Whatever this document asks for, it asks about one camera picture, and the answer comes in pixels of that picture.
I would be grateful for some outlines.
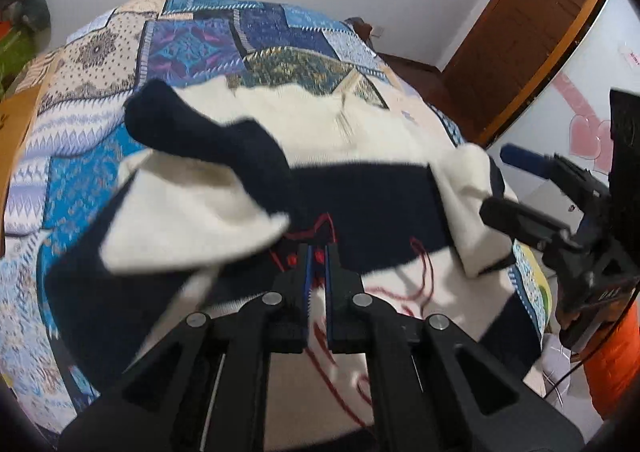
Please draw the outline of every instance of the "purple patterned fabric patch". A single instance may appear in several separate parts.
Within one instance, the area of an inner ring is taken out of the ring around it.
[[[157,78],[169,85],[202,83],[244,69],[224,19],[147,23],[140,53],[139,85]]]

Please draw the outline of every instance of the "wall outlet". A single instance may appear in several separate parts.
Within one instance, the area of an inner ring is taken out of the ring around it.
[[[382,34],[385,32],[385,29],[382,26],[373,26],[371,30],[371,36],[374,38],[382,37]]]

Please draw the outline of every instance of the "black cable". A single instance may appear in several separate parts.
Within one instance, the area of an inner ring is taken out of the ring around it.
[[[618,317],[618,320],[616,320],[616,322],[611,326],[611,329],[606,334],[606,336],[600,341],[600,343],[595,347],[595,349],[591,353],[589,353],[583,359],[581,359],[580,362],[578,362],[578,364],[575,367],[569,370],[569,372],[567,372],[562,378],[560,378],[560,380],[558,380],[552,385],[549,392],[546,393],[544,400],[546,400],[551,395],[551,393],[554,392],[556,388],[558,388],[559,385],[562,384],[562,382],[564,382],[564,380],[566,380],[569,376],[574,374],[575,371],[580,369],[581,366],[583,366],[588,360],[593,358],[593,356],[599,350],[602,349],[603,345],[607,342],[607,340],[609,340],[609,338],[615,332],[615,330],[618,329],[620,324],[622,324],[622,321],[625,319],[626,314],[629,313],[629,310],[633,307],[634,303],[636,302],[636,297],[638,296],[639,292],[640,292],[640,287],[636,286],[636,290],[634,291],[634,294],[631,295],[631,298],[629,299],[629,302],[626,304],[625,309],[622,311],[622,314],[620,315],[620,317]]]

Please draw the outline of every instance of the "sweater sleeve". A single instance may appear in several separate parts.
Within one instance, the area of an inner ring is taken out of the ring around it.
[[[632,307],[601,350],[584,365],[594,408],[608,419],[640,371],[638,309]]]

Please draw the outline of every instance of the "wooden door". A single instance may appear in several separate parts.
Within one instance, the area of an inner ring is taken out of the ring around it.
[[[531,86],[586,2],[492,0],[444,70],[454,102],[471,118],[473,141],[497,132],[497,118]]]

